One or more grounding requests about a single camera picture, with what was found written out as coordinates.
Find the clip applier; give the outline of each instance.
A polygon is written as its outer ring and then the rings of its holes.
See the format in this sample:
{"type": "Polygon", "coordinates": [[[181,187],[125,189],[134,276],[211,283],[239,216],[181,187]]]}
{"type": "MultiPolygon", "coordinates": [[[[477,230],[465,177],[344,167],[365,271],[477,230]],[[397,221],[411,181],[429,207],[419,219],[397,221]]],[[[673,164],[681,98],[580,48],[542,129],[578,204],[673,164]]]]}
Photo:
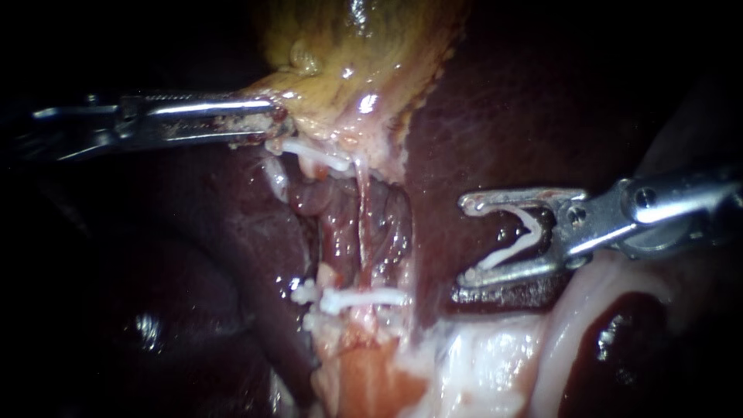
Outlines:
{"type": "Polygon", "coordinates": [[[480,288],[578,269],[599,248],[619,250],[630,259],[652,259],[726,242],[739,232],[730,220],[740,225],[743,218],[743,166],[624,178],[596,197],[582,189],[536,187],[478,191],[461,196],[458,203],[468,216],[496,211],[518,215],[531,231],[519,237],[527,241],[522,249],[539,242],[543,233],[525,209],[547,209],[555,217],[544,254],[508,262],[520,249],[504,248],[457,277],[461,287],[480,288]]]}

